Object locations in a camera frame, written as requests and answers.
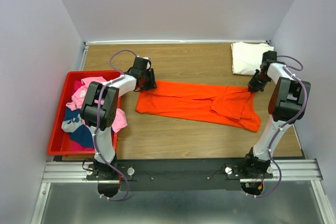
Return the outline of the orange t shirt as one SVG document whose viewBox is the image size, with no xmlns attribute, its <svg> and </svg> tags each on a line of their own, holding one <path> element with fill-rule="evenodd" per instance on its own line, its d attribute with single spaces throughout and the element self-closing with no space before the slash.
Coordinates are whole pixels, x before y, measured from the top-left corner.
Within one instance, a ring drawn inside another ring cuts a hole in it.
<svg viewBox="0 0 336 224">
<path fill-rule="evenodd" d="M 141 91 L 136 111 L 151 115 L 229 125 L 258 132 L 261 119 L 247 87 L 158 81 Z"/>
</svg>

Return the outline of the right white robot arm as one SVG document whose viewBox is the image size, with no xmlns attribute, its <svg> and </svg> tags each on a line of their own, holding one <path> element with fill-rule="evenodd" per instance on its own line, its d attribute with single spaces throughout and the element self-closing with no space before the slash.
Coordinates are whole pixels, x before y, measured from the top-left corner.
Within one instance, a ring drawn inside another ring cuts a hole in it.
<svg viewBox="0 0 336 224">
<path fill-rule="evenodd" d="M 241 165 L 244 176 L 249 178 L 267 172 L 273 153 L 284 133 L 304 115 L 311 88 L 310 82 L 302 81 L 289 69 L 291 67 L 279 61 L 275 51 L 267 51 L 262 55 L 260 69 L 248 83 L 251 93 L 263 92 L 267 83 L 273 81 L 276 86 L 268 104 L 269 120 L 259 141 L 246 154 Z"/>
</svg>

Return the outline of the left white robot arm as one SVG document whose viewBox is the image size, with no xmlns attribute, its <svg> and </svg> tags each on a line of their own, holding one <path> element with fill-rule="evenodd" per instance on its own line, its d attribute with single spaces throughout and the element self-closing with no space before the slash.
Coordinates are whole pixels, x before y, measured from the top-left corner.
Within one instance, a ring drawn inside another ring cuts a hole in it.
<svg viewBox="0 0 336 224">
<path fill-rule="evenodd" d="M 106 82 L 89 84 L 80 110 L 93 140 L 94 161 L 87 175 L 97 179 L 118 179 L 116 153 L 112 142 L 112 124 L 117 117 L 119 98 L 128 92 L 156 88 L 154 70 L 148 57 L 136 56 L 133 66 L 119 77 Z"/>
</svg>

